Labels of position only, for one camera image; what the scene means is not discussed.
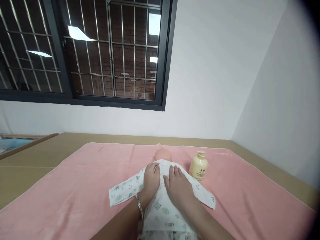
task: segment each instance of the doll head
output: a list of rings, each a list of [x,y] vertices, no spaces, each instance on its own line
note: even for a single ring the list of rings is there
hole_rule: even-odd
[[[169,162],[172,162],[171,153],[167,149],[161,148],[154,154],[154,161],[157,161],[159,159],[164,159]]]

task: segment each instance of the person's left hand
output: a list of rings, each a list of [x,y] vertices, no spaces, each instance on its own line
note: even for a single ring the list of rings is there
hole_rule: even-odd
[[[159,163],[150,163],[146,166],[143,179],[143,194],[150,201],[157,193],[160,186],[160,168],[157,167]]]

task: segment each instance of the baby clothing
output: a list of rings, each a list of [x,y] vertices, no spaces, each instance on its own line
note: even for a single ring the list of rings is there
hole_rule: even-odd
[[[159,163],[158,167],[160,168],[160,187],[145,210],[143,231],[142,234],[138,236],[138,239],[162,239],[161,236],[163,234],[168,236],[168,239],[171,239],[171,237],[174,237],[174,239],[181,238],[183,240],[196,239],[196,234],[193,229],[170,201],[162,176],[167,175],[169,177],[169,168],[171,165],[180,167],[181,171],[191,183],[194,195],[202,203],[215,209],[215,197],[195,178],[190,176],[179,164],[163,159],[156,162]],[[130,199],[143,189],[144,171],[145,168],[127,181],[117,184],[109,190],[110,207]]]

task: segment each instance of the swaddle cloth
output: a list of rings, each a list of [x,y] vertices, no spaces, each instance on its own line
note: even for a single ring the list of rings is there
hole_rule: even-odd
[[[216,201],[212,193],[207,191],[196,179],[190,176],[179,164],[163,159],[156,161],[160,168],[160,187],[145,210],[143,232],[146,231],[176,231],[193,232],[180,212],[172,204],[164,185],[163,175],[169,177],[170,166],[180,167],[192,185],[194,195],[208,207],[215,209]],[[143,189],[145,168],[127,181],[117,184],[109,190],[110,207],[122,203]]]

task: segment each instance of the bottle label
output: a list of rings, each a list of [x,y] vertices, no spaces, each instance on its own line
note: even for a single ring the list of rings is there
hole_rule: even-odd
[[[202,180],[204,177],[205,171],[206,171],[205,169],[200,168],[199,172],[196,173],[197,176],[195,177],[195,179]]]

